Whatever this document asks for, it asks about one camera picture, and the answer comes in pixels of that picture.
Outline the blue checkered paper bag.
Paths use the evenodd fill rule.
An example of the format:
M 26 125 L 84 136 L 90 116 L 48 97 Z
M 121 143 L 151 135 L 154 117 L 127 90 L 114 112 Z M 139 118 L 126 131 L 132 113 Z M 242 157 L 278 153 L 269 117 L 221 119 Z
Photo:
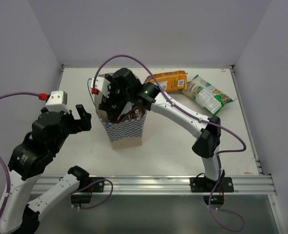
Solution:
M 91 93 L 91 81 L 92 78 L 87 80 L 88 93 L 95 106 L 96 115 L 108 135 L 111 148 L 114 150 L 120 150 L 141 146 L 143 143 L 142 136 L 147 111 L 141 118 L 127 120 L 120 123 L 110 122 L 107 113 L 98 109 L 98 105 L 102 100 L 102 95 L 94 95 Z

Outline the orange chips bag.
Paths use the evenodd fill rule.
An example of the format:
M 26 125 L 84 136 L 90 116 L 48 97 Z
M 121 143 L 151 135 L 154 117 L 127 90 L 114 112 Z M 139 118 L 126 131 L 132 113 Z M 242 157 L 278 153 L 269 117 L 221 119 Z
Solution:
M 154 74 L 165 92 L 187 89 L 187 72 L 183 70 Z

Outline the green Chuba snack bag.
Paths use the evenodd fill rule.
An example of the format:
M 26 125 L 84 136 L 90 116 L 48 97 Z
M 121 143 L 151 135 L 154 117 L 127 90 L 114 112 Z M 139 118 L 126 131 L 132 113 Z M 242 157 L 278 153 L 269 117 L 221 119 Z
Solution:
M 180 91 L 213 116 L 217 115 L 226 104 L 234 101 L 199 75 L 187 83 L 186 90 L 181 89 Z

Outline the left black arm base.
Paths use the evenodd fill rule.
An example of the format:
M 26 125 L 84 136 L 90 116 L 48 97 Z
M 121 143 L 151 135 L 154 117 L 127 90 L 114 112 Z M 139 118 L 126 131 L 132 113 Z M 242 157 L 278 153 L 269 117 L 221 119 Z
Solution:
M 71 193 L 70 201 L 74 206 L 89 204 L 93 193 L 102 193 L 104 189 L 104 177 L 86 177 L 80 181 L 79 187 Z

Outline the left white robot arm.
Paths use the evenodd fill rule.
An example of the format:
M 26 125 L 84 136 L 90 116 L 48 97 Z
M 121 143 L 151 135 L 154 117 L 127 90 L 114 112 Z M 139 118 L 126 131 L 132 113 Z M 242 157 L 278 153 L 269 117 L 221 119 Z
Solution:
M 44 216 L 70 193 L 89 187 L 89 173 L 79 166 L 47 192 L 30 201 L 31 192 L 70 134 L 91 130 L 92 115 L 76 105 L 80 118 L 72 113 L 53 112 L 43 108 L 32 123 L 32 131 L 12 152 L 8 163 L 9 181 L 0 203 L 0 234 L 32 234 Z

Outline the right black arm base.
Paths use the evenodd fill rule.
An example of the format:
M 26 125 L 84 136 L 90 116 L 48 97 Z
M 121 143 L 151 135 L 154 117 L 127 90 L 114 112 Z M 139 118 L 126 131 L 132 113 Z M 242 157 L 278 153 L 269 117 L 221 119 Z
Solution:
M 206 178 L 204 173 L 200 173 L 197 176 L 189 179 L 189 185 L 192 193 L 210 193 L 215 184 L 216 182 Z M 224 204 L 225 193 L 234 192 L 232 178 L 222 175 L 222 178 L 220 179 L 220 182 L 214 192 L 216 195 L 212 195 L 211 199 L 209 199 L 209 195 L 204 195 L 204 202 L 206 205 L 209 205 L 210 201 L 211 206 L 220 208 Z

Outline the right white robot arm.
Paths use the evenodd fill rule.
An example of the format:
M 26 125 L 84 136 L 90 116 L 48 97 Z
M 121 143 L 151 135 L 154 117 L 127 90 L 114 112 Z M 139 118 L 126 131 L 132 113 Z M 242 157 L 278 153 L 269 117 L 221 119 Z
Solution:
M 187 130 L 196 139 L 192 150 L 202 158 L 207 189 L 214 192 L 222 187 L 223 169 L 217 158 L 221 136 L 218 117 L 192 111 L 157 84 L 141 83 L 127 68 L 94 78 L 91 87 L 102 94 L 98 109 L 105 111 L 109 120 L 121 119 L 123 110 L 134 106 L 160 114 Z

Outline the aluminium front rail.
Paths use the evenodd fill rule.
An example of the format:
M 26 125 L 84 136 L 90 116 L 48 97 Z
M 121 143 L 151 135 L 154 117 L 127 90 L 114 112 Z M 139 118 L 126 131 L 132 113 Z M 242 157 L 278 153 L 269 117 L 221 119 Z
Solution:
M 113 195 L 189 195 L 193 194 L 189 175 L 176 176 L 108 176 L 114 185 Z M 269 175 L 232 175 L 231 195 L 274 195 L 274 182 Z

